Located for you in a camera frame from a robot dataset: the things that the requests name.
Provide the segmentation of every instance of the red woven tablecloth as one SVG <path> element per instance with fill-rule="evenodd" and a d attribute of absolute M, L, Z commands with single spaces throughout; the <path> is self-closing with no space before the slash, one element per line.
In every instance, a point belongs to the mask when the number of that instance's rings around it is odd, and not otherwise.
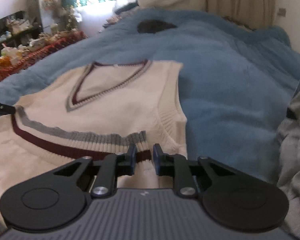
<path fill-rule="evenodd" d="M 30 53 L 27 57 L 23 58 L 18 62 L 16 65 L 11 65 L 9 67 L 0 68 L 0 81 L 4 80 L 8 76 L 19 73 L 23 69 L 27 69 L 28 67 L 34 65 L 38 60 L 43 59 L 50 54 L 63 49 L 71 44 L 74 44 L 78 41 L 87 38 L 87 36 L 81 32 L 73 32 L 70 36 L 66 38 L 61 38 L 60 40 L 56 41 L 55 43 L 45 46 L 44 48 Z"/>

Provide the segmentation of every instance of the silver bolt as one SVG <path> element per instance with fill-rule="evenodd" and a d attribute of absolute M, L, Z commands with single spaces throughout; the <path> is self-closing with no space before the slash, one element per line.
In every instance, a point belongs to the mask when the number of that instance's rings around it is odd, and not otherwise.
<path fill-rule="evenodd" d="M 109 192 L 109 190 L 106 188 L 106 187 L 95 187 L 92 192 L 95 194 L 95 195 L 98 195 L 98 196 L 102 196 L 102 195 L 105 195 Z"/>
<path fill-rule="evenodd" d="M 180 190 L 180 193 L 184 196 L 191 196 L 191 195 L 195 194 L 195 189 L 193 187 L 183 187 Z"/>

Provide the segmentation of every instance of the gray garment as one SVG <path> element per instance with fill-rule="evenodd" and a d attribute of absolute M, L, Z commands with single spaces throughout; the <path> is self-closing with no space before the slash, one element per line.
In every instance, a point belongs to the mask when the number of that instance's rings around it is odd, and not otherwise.
<path fill-rule="evenodd" d="M 300 83 L 288 115 L 278 128 L 281 172 L 277 186 L 289 199 L 285 226 L 300 238 Z"/>

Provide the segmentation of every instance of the cream knit vest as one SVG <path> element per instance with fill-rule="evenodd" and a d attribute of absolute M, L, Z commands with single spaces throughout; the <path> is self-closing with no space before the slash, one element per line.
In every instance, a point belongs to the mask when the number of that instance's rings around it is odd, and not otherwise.
<path fill-rule="evenodd" d="M 0 117 L 0 196 L 73 158 L 103 159 L 126 152 L 129 143 L 137 145 L 139 163 L 134 176 L 118 179 L 118 187 L 159 187 L 149 160 L 153 144 L 186 156 L 186 117 L 178 97 L 181 67 L 173 61 L 93 63 L 21 97 L 15 115 Z"/>

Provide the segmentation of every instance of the blue blanket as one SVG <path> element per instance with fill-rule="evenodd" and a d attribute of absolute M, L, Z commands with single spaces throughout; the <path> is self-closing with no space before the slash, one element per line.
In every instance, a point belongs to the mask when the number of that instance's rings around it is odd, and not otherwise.
<path fill-rule="evenodd" d="M 139 34 L 137 25 L 144 19 L 178 28 Z M 204 12 L 141 10 L 8 77 L 0 83 L 0 102 L 12 105 L 20 96 L 42 90 L 62 73 L 92 61 L 142 59 L 184 64 L 179 95 L 188 118 L 189 159 L 208 155 L 265 181 L 277 181 L 276 129 L 300 78 L 300 55 L 278 27 L 247 32 Z"/>

